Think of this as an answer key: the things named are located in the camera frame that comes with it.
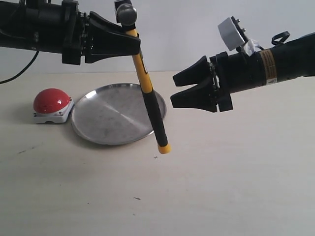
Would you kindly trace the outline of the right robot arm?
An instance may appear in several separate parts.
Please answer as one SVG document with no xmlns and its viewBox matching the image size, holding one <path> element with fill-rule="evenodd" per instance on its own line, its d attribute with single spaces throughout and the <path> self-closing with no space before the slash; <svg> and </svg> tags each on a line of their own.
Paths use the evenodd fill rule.
<svg viewBox="0 0 315 236">
<path fill-rule="evenodd" d="M 191 86 L 170 97 L 174 108 L 212 113 L 233 110 L 231 94 L 315 75 L 315 35 L 310 33 L 287 41 L 284 31 L 272 38 L 272 47 L 251 56 L 238 50 L 212 57 L 203 56 L 175 74 L 175 86 Z"/>
</svg>

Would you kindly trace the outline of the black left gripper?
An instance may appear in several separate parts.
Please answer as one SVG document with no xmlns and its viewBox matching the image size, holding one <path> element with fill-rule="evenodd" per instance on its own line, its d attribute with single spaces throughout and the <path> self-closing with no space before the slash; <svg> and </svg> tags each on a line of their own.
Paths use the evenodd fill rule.
<svg viewBox="0 0 315 236">
<path fill-rule="evenodd" d="M 89 15 L 80 11 L 78 5 L 76 0 L 62 1 L 63 64 L 80 65 L 83 55 L 85 63 L 94 63 L 107 58 L 133 56 L 140 52 L 141 40 L 127 34 L 129 30 L 136 29 L 135 23 L 119 26 L 94 11 Z"/>
</svg>

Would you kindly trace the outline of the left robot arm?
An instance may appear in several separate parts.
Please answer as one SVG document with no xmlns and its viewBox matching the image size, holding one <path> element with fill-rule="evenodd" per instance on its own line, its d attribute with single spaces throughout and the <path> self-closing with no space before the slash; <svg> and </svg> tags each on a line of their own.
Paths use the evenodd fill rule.
<svg viewBox="0 0 315 236">
<path fill-rule="evenodd" d="M 60 54 L 63 64 L 88 64 L 140 52 L 140 39 L 94 11 L 81 12 L 78 1 L 0 2 L 0 45 Z"/>
</svg>

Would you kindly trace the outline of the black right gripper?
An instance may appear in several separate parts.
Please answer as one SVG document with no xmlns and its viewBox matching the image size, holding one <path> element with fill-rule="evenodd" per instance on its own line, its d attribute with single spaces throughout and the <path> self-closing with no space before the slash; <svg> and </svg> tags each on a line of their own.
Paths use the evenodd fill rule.
<svg viewBox="0 0 315 236">
<path fill-rule="evenodd" d="M 227 83 L 227 52 L 210 57 L 215 89 L 211 82 L 203 82 L 210 75 L 210 66 L 206 56 L 201 57 L 190 67 L 173 76 L 175 86 L 195 85 L 170 97 L 174 108 L 190 108 L 217 112 L 233 110 L 230 90 Z"/>
</svg>

